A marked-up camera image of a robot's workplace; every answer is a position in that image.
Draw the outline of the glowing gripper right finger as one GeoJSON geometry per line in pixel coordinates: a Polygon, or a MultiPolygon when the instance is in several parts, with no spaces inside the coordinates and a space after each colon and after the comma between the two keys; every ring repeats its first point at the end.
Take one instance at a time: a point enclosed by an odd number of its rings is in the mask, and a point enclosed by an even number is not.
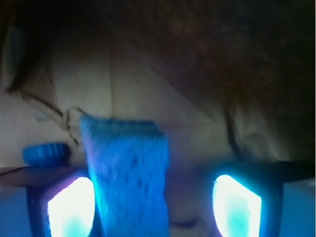
{"type": "Polygon", "coordinates": [[[314,237],[316,169],[304,161],[232,162],[213,179],[222,237],[314,237]]]}

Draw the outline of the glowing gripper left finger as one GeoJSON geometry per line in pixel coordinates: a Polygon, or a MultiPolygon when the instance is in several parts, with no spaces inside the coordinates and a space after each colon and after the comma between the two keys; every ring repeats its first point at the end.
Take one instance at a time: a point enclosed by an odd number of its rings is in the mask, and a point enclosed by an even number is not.
{"type": "Polygon", "coordinates": [[[3,167],[2,237],[100,237],[93,183],[77,167],[3,167]]]}

